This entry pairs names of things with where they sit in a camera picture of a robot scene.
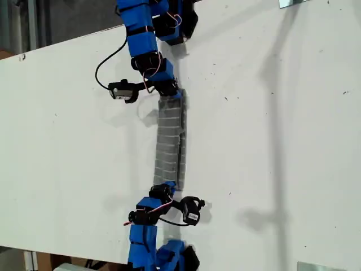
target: blue robot module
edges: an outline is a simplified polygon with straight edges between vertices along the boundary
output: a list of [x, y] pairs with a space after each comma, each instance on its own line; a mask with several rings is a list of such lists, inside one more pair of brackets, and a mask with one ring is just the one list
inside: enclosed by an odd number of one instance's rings
[[[173, 65], [163, 58], [158, 51], [156, 37], [169, 45], [180, 44], [184, 38], [191, 38], [198, 16], [194, 11], [194, 3], [199, 0], [117, 0], [116, 12], [126, 27], [124, 44], [112, 55], [101, 62], [95, 72], [97, 82], [109, 90], [113, 99], [123, 99], [125, 103], [134, 103], [139, 91], [154, 89], [162, 97], [182, 99], [177, 79], [173, 73]], [[102, 85], [97, 72], [99, 67], [114, 56], [128, 42], [131, 66], [139, 71], [143, 82], [129, 83], [127, 79]], [[136, 206], [136, 211], [129, 213], [130, 251], [128, 258], [129, 270], [138, 271], [196, 271], [200, 262], [191, 246], [186, 247], [180, 240], [170, 240], [156, 250], [158, 220], [175, 226], [197, 225], [200, 210], [205, 205], [197, 197], [187, 196], [180, 202], [173, 199], [175, 181], [165, 181], [154, 185], [149, 197], [144, 197]], [[184, 224], [166, 221], [162, 215], [170, 208], [183, 213]]]
[[[177, 226], [197, 225], [200, 210], [205, 202], [199, 198], [187, 196], [180, 202], [173, 199], [175, 182], [166, 181], [154, 185], [149, 197], [144, 197], [129, 213], [130, 250], [128, 270], [139, 271], [196, 271], [200, 262], [191, 246], [186, 247], [180, 240], [170, 240], [156, 250], [157, 224], [163, 220]], [[183, 213], [184, 224], [176, 224], [161, 218], [174, 207]]]
[[171, 46], [191, 38], [198, 22], [194, 11], [194, 3], [198, 1], [117, 0], [116, 12], [127, 30], [125, 43], [128, 42], [132, 57], [131, 66], [140, 72], [143, 82], [134, 84], [123, 79], [110, 83], [106, 89], [113, 99], [134, 103], [139, 91], [147, 89], [151, 93], [152, 86], [163, 97], [181, 98], [173, 65], [158, 51], [156, 37]]

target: white surface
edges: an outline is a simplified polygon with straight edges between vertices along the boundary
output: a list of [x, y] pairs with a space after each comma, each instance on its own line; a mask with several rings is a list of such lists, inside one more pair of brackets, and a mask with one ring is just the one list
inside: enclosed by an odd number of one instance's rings
[[[186, 56], [161, 50], [189, 96], [183, 196], [212, 206], [196, 227], [159, 223], [158, 245], [180, 234], [200, 270], [289, 271], [297, 261], [359, 270], [361, 2], [196, 9]], [[156, 125], [146, 116], [158, 96], [126, 106], [95, 83], [124, 35], [0, 62], [1, 245], [127, 261], [122, 223], [152, 185]], [[99, 77], [140, 81], [127, 50]]]
[[54, 269], [54, 271], [88, 271], [88, 270], [91, 269], [72, 264], [62, 264], [61, 266]]

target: electrical cable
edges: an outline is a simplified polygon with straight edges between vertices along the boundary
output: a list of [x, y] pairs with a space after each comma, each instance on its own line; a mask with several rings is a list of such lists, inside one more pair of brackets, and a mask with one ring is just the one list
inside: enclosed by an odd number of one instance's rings
[[104, 267], [108, 262], [106, 261], [98, 261], [93, 266], [90, 266], [89, 268], [92, 270], [99, 270], [100, 268]]
[[174, 225], [174, 226], [179, 226], [179, 227], [186, 227], [186, 226], [190, 226], [190, 224], [178, 224], [178, 223], [174, 223], [174, 222], [171, 222], [171, 221], [168, 221], [168, 220], [165, 220], [164, 218], [159, 218], [159, 220], [163, 221], [163, 222], [166, 222], [170, 225]]
[[93, 264], [93, 260], [87, 260], [84, 267], [90, 268], [92, 264]]
[[179, 14], [175, 14], [175, 15], [173, 16], [173, 15], [170, 14], [168, 11], [167, 11], [167, 14], [168, 14], [173, 20], [175, 20], [175, 21], [177, 22], [177, 25], [174, 26], [174, 27], [171, 27], [171, 28], [177, 28], [177, 27], [179, 27], [179, 26], [181, 25], [181, 23], [182, 23], [182, 17], [180, 17]]
[[120, 46], [120, 48], [117, 49], [113, 54], [111, 54], [110, 56], [108, 56], [107, 58], [105, 58], [102, 62], [100, 62], [100, 64], [97, 66], [97, 68], [96, 68], [96, 70], [95, 70], [95, 79], [96, 79], [96, 81], [98, 82], [98, 84], [99, 84], [101, 87], [105, 88], [106, 90], [110, 90], [110, 89], [109, 89], [108, 87], [104, 86], [104, 85], [98, 80], [98, 70], [99, 70], [99, 68], [100, 68], [106, 61], [108, 61], [111, 57], [113, 57], [114, 55], [116, 55], [117, 53], [119, 53], [119, 52], [124, 48], [124, 46], [126, 45], [127, 41], [128, 41], [128, 35], [125, 36], [125, 41], [124, 41], [123, 45]]
[[170, 196], [168, 196], [168, 197], [169, 197], [169, 199], [170, 199], [170, 202], [165, 203], [165, 204], [163, 204], [163, 205], [160, 205], [159, 207], [157, 207], [157, 208], [155, 208], [155, 209], [153, 209], [153, 210], [149, 211], [148, 213], [155, 212], [156, 210], [159, 210], [159, 209], [161, 209], [161, 208], [163, 208], [163, 207], [166, 207], [166, 206], [168, 206], [168, 205], [171, 205], [171, 204], [172, 204], [172, 202], [173, 202], [173, 199], [172, 199]]

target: red wire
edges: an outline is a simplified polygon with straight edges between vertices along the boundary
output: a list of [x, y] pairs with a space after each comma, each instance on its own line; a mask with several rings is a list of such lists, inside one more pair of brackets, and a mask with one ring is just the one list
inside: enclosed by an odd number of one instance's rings
[[[170, 196], [169, 196], [169, 199], [170, 199], [170, 202], [165, 203], [165, 204], [163, 204], [163, 205], [160, 205], [159, 207], [157, 207], [157, 208], [149, 211], [148, 213], [155, 212], [156, 210], [159, 210], [159, 209], [161, 209], [161, 208], [164, 208], [164, 207], [170, 205], [170, 204], [173, 202], [173, 199], [172, 199]], [[123, 224], [123, 226], [128, 226], [129, 224], [133, 224], [133, 223], [130, 222], [130, 221], [128, 221], [128, 222], [125, 222], [125, 223]]]

